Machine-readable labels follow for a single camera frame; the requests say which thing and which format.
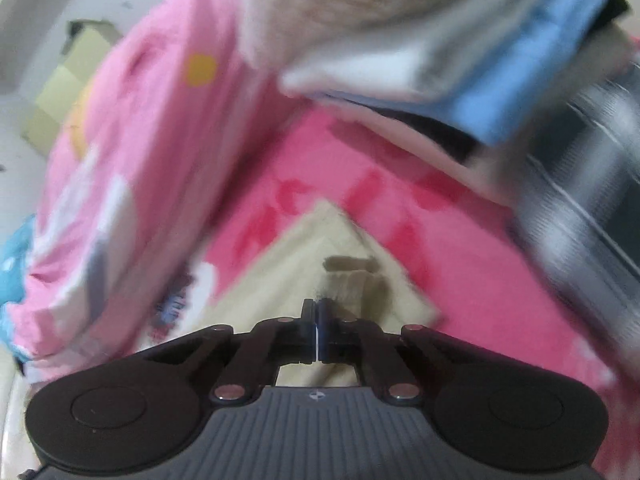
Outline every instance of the blue cloth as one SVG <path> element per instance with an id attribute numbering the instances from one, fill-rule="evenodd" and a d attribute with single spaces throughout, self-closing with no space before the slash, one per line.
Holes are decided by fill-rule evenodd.
<path id="1" fill-rule="evenodd" d="M 6 311 L 6 304 L 21 303 L 24 300 L 24 276 L 33 241 L 34 222 L 35 216 L 27 218 L 7 240 L 0 253 L 0 340 L 22 361 L 26 358 L 14 348 L 14 325 Z"/>
<path id="2" fill-rule="evenodd" d="M 452 95 L 436 102 L 394 102 L 334 91 L 315 96 L 430 117 L 493 146 L 522 126 L 576 54 L 606 1 L 541 1 L 515 37 L 489 54 Z"/>

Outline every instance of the black circular pad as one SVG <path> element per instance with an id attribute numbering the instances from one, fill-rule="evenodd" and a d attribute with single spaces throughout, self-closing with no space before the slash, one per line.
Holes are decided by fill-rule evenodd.
<path id="1" fill-rule="evenodd" d="M 76 420 L 96 430 L 114 430 L 132 424 L 145 410 L 145 396 L 122 386 L 90 390 L 71 405 Z"/>
<path id="2" fill-rule="evenodd" d="M 441 436 L 478 462 L 542 473 L 590 463 L 607 431 L 596 393 L 533 367 L 470 364 L 435 399 Z"/>
<path id="3" fill-rule="evenodd" d="M 138 358 L 49 384 L 25 416 L 44 462 L 92 476 L 133 472 L 172 456 L 199 422 L 200 400 L 174 367 Z"/>
<path id="4" fill-rule="evenodd" d="M 510 386 L 489 397 L 498 420 L 523 430 L 541 430 L 557 422 L 564 409 L 558 396 L 535 386 Z"/>

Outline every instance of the cardboard box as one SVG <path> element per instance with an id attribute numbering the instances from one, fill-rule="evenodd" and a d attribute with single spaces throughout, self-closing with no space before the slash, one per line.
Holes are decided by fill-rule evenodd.
<path id="1" fill-rule="evenodd" d="M 63 59 L 36 98 L 33 113 L 22 131 L 22 136 L 44 156 L 49 155 L 82 89 L 120 38 L 108 22 L 70 24 Z"/>

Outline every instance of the small logo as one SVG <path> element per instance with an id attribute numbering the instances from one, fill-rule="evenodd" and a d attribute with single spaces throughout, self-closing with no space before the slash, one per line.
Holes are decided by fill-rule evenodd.
<path id="1" fill-rule="evenodd" d="M 322 393 L 319 390 L 316 390 L 314 392 L 311 392 L 309 394 L 309 399 L 314 400 L 315 402 L 319 402 L 320 400 L 324 399 L 326 397 L 326 395 L 324 393 Z"/>

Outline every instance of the pink cloth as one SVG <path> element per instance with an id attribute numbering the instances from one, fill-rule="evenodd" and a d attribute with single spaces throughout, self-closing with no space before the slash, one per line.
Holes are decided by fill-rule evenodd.
<path id="1" fill-rule="evenodd" d="M 50 156 L 13 343 L 32 383 L 121 352 L 216 211 L 240 158 L 291 114 L 236 51 L 239 0 L 167 0 L 98 71 Z M 78 160 L 77 142 L 87 146 Z"/>
<path id="2" fill-rule="evenodd" d="M 533 275 L 506 235 L 507 209 L 320 108 L 246 165 L 229 196 L 204 257 L 214 298 L 316 200 L 331 200 L 407 269 L 442 311 L 440 330 L 594 388 L 610 413 L 595 465 L 610 480 L 638 480 L 640 394 Z"/>

